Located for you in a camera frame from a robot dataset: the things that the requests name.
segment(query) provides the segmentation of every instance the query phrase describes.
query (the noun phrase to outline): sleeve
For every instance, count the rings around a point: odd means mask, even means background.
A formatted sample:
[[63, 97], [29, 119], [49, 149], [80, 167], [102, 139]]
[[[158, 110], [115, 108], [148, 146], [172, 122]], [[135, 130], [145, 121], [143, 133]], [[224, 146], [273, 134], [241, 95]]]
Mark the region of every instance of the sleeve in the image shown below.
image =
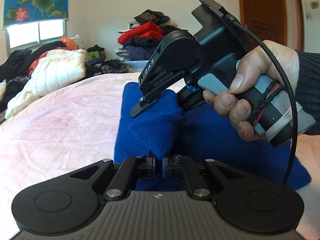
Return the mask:
[[316, 120], [305, 134], [320, 134], [320, 54], [297, 51], [300, 62], [296, 101]]

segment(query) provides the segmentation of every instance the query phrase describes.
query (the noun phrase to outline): white rubber band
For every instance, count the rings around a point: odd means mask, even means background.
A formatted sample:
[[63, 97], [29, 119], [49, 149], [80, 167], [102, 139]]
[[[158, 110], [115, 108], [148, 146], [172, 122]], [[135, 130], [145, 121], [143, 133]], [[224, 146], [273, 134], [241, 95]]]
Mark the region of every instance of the white rubber band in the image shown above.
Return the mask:
[[[302, 110], [302, 106], [297, 104], [297, 110], [298, 113]], [[273, 126], [269, 128], [269, 130], [266, 132], [265, 136], [267, 138], [267, 141], [270, 142], [277, 134], [281, 131], [283, 127], [285, 127], [289, 122], [292, 121], [292, 110], [291, 107], [284, 113], [284, 115], [274, 123]]]

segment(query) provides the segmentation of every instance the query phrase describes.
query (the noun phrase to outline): wooden door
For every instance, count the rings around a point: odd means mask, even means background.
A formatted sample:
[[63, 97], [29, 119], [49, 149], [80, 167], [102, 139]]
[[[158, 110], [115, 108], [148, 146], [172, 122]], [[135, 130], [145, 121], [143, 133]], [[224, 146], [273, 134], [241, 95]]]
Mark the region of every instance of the wooden door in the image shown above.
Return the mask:
[[262, 41], [287, 43], [287, 12], [285, 0], [240, 0], [241, 23]]

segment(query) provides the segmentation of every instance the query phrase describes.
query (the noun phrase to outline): person's right hand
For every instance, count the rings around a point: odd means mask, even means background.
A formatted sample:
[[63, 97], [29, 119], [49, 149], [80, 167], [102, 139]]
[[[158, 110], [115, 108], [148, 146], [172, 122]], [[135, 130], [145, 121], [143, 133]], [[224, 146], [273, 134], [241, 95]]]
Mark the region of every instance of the person's right hand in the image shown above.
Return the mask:
[[[295, 92], [299, 78], [299, 57], [297, 52], [273, 41], [266, 40], [263, 42], [276, 56]], [[267, 74], [270, 78], [278, 80], [283, 85], [276, 67], [259, 46], [240, 60], [237, 75], [229, 91], [224, 91], [216, 97], [208, 90], [203, 92], [205, 101], [213, 105], [219, 115], [229, 118], [233, 127], [238, 130], [239, 136], [246, 141], [260, 138], [255, 135], [253, 127], [247, 121], [252, 111], [249, 102], [244, 99], [237, 102], [234, 94], [241, 94], [253, 87], [262, 74]]]

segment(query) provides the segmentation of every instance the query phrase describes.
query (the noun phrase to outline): blue knitted fabric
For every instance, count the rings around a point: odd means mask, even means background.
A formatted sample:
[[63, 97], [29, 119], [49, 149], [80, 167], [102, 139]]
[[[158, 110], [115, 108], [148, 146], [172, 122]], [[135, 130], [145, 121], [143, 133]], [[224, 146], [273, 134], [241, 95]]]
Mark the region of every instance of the blue knitted fabric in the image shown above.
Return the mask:
[[[290, 155], [290, 145], [273, 147], [264, 140], [245, 142], [228, 119], [221, 118], [212, 106], [204, 104], [182, 112], [177, 96], [165, 90], [159, 100], [136, 118], [130, 117], [131, 108], [142, 96], [137, 83], [124, 87], [121, 118], [115, 145], [115, 162], [132, 155], [147, 155], [150, 149], [159, 160], [172, 152], [190, 156], [195, 162], [207, 158], [243, 171], [281, 182]], [[311, 181], [306, 169], [295, 158], [287, 186], [297, 190]], [[161, 167], [153, 180], [139, 180], [137, 189], [178, 189], [177, 179], [161, 178]]]

